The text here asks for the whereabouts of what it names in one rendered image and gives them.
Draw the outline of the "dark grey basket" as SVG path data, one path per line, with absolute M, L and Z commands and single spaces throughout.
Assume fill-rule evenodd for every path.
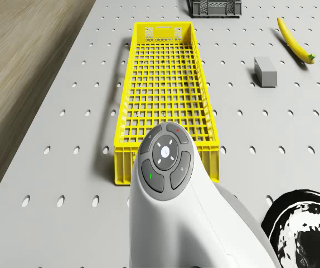
M 197 18 L 239 18 L 242 0 L 188 0 L 190 15 Z

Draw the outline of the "black plate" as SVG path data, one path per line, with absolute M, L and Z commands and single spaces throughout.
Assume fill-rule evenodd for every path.
M 282 268 L 320 268 L 320 193 L 301 189 L 275 200 L 262 224 Z

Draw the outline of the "yellow basket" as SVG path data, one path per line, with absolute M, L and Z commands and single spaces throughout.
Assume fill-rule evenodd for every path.
M 116 184 L 130 184 L 140 143 L 165 121 L 189 132 L 219 182 L 219 138 L 192 22 L 137 22 L 114 137 Z

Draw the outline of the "grey cube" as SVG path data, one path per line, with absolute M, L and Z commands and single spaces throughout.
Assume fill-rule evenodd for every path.
M 277 70 L 268 57 L 254 57 L 254 70 L 262 87 L 278 86 Z

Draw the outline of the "banana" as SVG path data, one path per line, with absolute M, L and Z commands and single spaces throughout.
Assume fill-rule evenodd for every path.
M 314 64 L 315 54 L 307 53 L 304 48 L 300 46 L 300 44 L 296 41 L 292 33 L 290 32 L 289 28 L 284 23 L 281 17 L 277 18 L 277 23 L 280 29 L 280 32 L 290 47 L 290 49 L 294 52 L 294 54 L 304 63 L 306 64 Z

